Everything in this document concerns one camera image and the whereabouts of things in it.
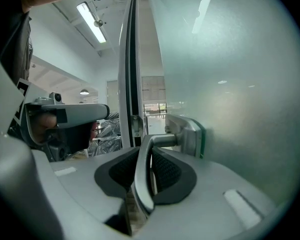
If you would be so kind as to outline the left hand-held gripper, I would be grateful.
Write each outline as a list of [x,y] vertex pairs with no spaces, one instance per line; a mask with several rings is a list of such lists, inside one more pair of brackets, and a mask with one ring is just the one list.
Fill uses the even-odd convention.
[[[9,133],[31,149],[42,151],[50,162],[64,161],[87,149],[94,123],[110,114],[106,104],[65,104],[60,93],[47,92],[24,79],[18,81],[17,89],[23,100],[13,116]],[[41,114],[56,116],[56,126],[47,129],[43,138],[37,137],[35,130]]]

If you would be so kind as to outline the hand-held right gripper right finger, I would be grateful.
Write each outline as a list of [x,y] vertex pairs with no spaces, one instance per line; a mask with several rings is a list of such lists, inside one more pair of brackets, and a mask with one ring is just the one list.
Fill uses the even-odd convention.
[[134,184],[147,216],[138,240],[256,239],[276,208],[226,166],[166,148],[140,150]]

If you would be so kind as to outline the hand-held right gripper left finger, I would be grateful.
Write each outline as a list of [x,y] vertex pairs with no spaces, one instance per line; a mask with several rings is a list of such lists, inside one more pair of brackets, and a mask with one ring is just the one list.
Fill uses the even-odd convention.
[[56,240],[130,240],[126,196],[139,148],[49,162],[32,152],[40,184],[57,220]]

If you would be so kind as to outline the person's left hand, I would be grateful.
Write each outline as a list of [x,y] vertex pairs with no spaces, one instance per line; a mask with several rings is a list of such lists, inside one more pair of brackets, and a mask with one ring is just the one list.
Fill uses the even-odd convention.
[[43,113],[36,119],[35,132],[38,138],[43,138],[48,129],[52,129],[57,125],[57,117],[50,113]]

